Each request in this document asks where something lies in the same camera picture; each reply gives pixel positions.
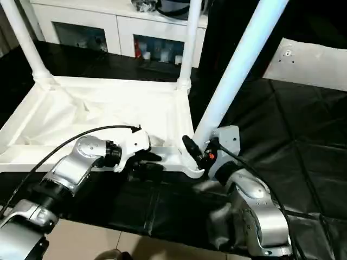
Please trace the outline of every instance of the black cloth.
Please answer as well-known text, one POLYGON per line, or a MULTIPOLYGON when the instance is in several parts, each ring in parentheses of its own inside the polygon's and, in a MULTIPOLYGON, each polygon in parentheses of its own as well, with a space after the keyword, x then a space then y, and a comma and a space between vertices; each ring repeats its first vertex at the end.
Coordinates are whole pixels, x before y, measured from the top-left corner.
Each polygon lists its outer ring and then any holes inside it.
MULTIPOLYGON (((54 75, 175 81, 179 73, 161 63, 148 67, 133 58, 73 47, 40 43, 38 50, 54 75)), ((33 80, 20 49, 0 60, 0 71, 4 124, 33 80)), ((196 127, 218 80, 193 72, 189 98, 196 127)), ((347 258, 346 109, 345 92, 260 79, 243 84, 222 122, 239 126, 241 155, 277 192, 308 259, 347 258)), ((43 174, 34 175, 28 186, 43 174)), ((0 203, 23 177, 0 174, 0 203)), ((200 181, 172 172, 93 173, 63 216, 213 250, 207 216, 228 198, 196 194, 192 186, 200 181)), ((229 252, 246 254, 233 247, 229 252)))

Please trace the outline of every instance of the shelf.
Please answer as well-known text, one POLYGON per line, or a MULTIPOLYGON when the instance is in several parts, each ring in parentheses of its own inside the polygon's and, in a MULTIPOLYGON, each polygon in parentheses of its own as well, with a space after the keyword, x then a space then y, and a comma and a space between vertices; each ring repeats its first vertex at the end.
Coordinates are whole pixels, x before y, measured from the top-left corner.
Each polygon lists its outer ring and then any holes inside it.
MULTIPOLYGON (((71 9, 80 9, 118 16, 133 17, 138 19, 186 25, 187 21, 177 20, 162 16, 158 12, 137 12, 130 0, 30 0, 32 4, 51 5, 71 9)), ((208 16, 202 15, 198 27, 207 27, 208 16)))

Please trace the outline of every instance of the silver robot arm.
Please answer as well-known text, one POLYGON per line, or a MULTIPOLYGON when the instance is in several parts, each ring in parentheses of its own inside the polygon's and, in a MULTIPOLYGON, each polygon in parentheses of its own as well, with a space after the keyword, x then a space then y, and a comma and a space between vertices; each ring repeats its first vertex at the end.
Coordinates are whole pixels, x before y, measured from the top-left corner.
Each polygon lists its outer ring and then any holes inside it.
POLYGON ((239 246, 247 248, 251 256, 281 257, 292 255, 288 223, 273 201, 269 187, 247 169, 231 161, 220 142, 228 144, 229 136, 212 138, 204 154, 188 136, 183 142, 200 168, 213 171, 214 179, 198 184, 197 191, 206 191, 222 184, 230 203, 210 214, 211 242, 219 248, 228 230, 226 222, 233 221, 239 246))
POLYGON ((83 136, 72 152, 59 160, 36 185, 28 199, 22 199, 0 222, 0 259, 42 259, 49 234, 59 215, 87 180, 93 167, 124 168, 128 158, 148 150, 150 142, 144 130, 133 133, 122 144, 83 136))

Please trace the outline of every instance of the white pipe joint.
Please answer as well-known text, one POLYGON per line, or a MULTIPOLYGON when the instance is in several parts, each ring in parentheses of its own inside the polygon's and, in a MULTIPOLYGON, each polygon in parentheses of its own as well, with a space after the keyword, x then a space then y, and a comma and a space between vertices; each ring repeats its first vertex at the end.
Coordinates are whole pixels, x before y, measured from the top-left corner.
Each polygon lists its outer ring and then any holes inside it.
POLYGON ((51 73, 44 66, 41 57, 38 54, 15 1, 0 0, 0 3, 31 66, 31 69, 33 70, 34 79, 52 78, 51 73))
POLYGON ((178 86, 190 89, 190 75, 194 57, 196 33, 201 13, 202 0, 191 0, 188 16, 187 31, 185 34, 181 72, 178 78, 178 86))
POLYGON ((288 1, 260 0, 193 136, 202 151, 213 130, 221 123, 288 1))

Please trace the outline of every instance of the white cabinet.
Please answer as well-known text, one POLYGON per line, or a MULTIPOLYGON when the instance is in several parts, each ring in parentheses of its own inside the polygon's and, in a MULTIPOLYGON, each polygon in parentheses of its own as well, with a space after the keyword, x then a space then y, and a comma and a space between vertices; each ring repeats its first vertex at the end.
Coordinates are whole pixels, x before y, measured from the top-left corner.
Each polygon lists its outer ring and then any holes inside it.
MULTIPOLYGON (((118 16, 118 30, 122 55, 135 57, 134 35, 143 35, 178 42, 185 41, 187 26, 162 23, 137 18, 118 16)), ((194 50, 193 67, 199 66, 200 55, 205 38, 205 29, 198 28, 194 50)))
POLYGON ((34 4, 33 8, 47 42, 60 43, 55 22, 82 25, 102 29, 108 52, 121 54, 115 15, 40 4, 34 4))
MULTIPOLYGON (((134 36, 136 35, 177 42, 185 41, 187 21, 168 18, 158 12, 136 12, 130 0, 30 0, 30 2, 47 42, 80 46, 71 44, 73 37, 70 37, 69 33, 65 36, 65 40, 60 37, 61 31, 68 31, 66 27, 69 24, 77 25, 73 30, 88 27, 101 31, 108 52, 130 57, 135 57, 134 36)), ((207 16, 201 16, 193 67, 199 65, 206 27, 207 16)))

